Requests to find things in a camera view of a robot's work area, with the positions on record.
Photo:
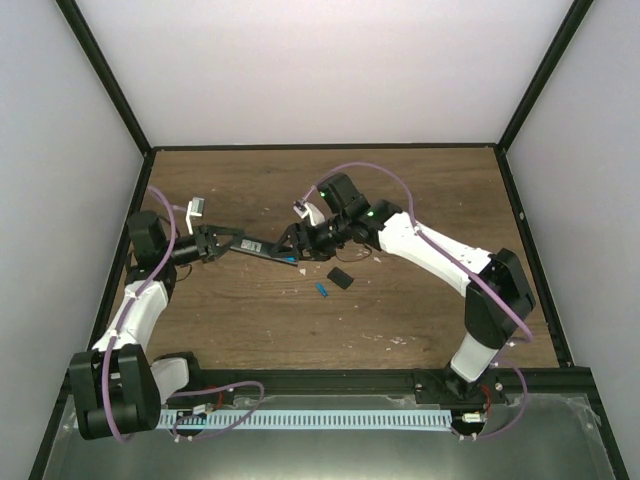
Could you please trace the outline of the black remote control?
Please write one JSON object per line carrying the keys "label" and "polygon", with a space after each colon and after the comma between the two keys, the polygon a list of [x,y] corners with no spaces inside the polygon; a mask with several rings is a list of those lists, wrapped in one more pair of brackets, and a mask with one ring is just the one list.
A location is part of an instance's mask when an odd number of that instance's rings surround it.
{"label": "black remote control", "polygon": [[293,257],[293,256],[273,255],[272,254],[273,246],[274,246],[273,242],[269,242],[269,241],[258,239],[251,236],[243,236],[239,240],[235,240],[233,242],[233,246],[231,247],[230,250],[236,253],[253,256],[262,260],[273,261],[280,264],[286,264],[291,266],[298,265],[297,260],[295,263],[289,263],[285,261],[285,257]]}

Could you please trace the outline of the black battery cover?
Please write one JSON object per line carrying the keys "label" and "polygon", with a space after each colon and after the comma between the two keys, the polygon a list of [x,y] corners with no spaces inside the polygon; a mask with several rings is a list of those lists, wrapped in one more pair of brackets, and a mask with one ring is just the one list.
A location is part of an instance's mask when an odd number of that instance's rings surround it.
{"label": "black battery cover", "polygon": [[348,289],[354,282],[354,278],[339,267],[332,268],[327,278],[342,290]]}

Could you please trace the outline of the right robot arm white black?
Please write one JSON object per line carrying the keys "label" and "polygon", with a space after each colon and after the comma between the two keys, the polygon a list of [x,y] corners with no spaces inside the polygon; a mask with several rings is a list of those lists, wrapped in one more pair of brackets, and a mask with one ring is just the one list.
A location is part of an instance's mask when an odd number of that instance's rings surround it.
{"label": "right robot arm white black", "polygon": [[451,286],[465,301],[466,329],[444,375],[451,400],[465,403],[479,392],[480,379],[515,332],[531,341],[525,320],[535,299],[514,252],[491,253],[465,245],[418,222],[412,208],[387,200],[370,203],[344,173],[325,178],[315,189],[331,216],[306,199],[296,201],[300,220],[287,227],[270,256],[328,261],[354,242],[405,259]]}

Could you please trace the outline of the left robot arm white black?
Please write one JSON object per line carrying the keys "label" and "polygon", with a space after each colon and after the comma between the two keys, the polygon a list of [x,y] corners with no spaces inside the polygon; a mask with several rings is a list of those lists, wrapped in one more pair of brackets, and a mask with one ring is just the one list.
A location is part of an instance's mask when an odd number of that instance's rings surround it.
{"label": "left robot arm white black", "polygon": [[205,381],[185,356],[150,362],[146,349],[171,300],[178,267],[219,259],[244,232],[217,225],[196,226],[186,236],[165,231],[174,226],[150,210],[127,221],[136,263],[127,272],[123,301],[103,336],[75,354],[68,368],[77,425],[86,440],[153,430],[171,395],[184,404],[203,395]]}

